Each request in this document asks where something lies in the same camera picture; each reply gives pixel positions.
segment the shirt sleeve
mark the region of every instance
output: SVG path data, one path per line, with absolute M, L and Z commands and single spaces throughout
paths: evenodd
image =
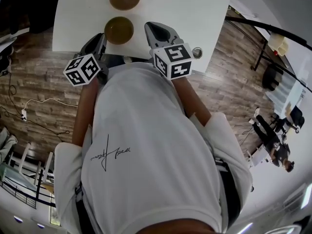
M 228 164 L 240 197 L 241 207 L 243 207 L 251 190 L 253 179 L 225 115 L 223 113 L 213 114 L 205 127 L 200 124 L 195 115 L 190 120 L 206 143 L 211 146 L 214 156 L 223 159 Z
M 76 209 L 75 187 L 81 181 L 81 147 L 60 143 L 55 148 L 54 193 L 61 226 L 70 233 L 81 233 Z

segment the person in black clothing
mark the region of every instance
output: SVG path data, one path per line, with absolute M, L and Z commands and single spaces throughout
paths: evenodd
M 269 126 L 269 124 L 263 119 L 263 117 L 259 114 L 260 109 L 257 108 L 254 113 L 254 117 L 258 120 L 264 130 L 267 132 L 265 134 L 260 130 L 257 123 L 251 118 L 249 123 L 253 126 L 254 131 L 258 134 L 259 138 L 262 140 L 263 145 L 267 152 L 269 153 L 272 163 L 275 166 L 284 166 L 287 172 L 291 172 L 293 170 L 294 162 L 288 160 L 288 156 L 290 155 L 290 150 L 287 144 L 282 144 L 274 132 L 274 130 Z

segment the white cable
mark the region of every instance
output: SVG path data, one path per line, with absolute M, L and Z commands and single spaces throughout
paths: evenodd
M 46 102 L 46 101 L 48 101 L 48 100 L 50 100 L 50 99 L 55 100 L 55 101 L 57 101 L 57 102 L 59 102 L 59 103 L 61 103 L 61 104 L 64 104 L 64 105 L 66 105 L 66 106 L 78 107 L 78 106 L 76 106 L 76 105 L 66 104 L 66 103 L 61 102 L 61 101 L 59 101 L 59 100 L 57 100 L 57 99 L 54 99 L 54 98 L 48 98 L 48 99 L 46 99 L 46 100 L 44 100 L 44 101 L 39 101 L 39 100 L 35 100 L 35 99 L 30 99 L 29 101 L 26 102 L 26 104 L 25 104 L 25 106 L 24 106 L 24 110 L 25 110 L 25 108 L 26 108 L 26 106 L 27 106 L 27 103 L 30 102 L 30 101 L 35 101 L 35 102 L 39 102 L 39 103 L 44 103 L 44 102 Z

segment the black pants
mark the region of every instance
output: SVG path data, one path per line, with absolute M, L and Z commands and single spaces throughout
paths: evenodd
M 253 124 L 253 129 L 258 134 L 259 138 L 262 140 L 263 145 L 266 146 L 277 135 L 274 132 L 274 130 L 269 126 L 269 124 L 262 118 L 261 115 L 258 115 L 256 118 L 261 124 L 261 126 L 263 126 L 267 134 L 265 134 L 260 130 L 260 128 L 257 126 L 257 123 Z

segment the white power outlet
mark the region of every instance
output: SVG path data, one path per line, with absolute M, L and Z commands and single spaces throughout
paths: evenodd
M 27 113 L 25 109 L 21 110 L 21 114 L 22 114 L 23 121 L 27 121 Z

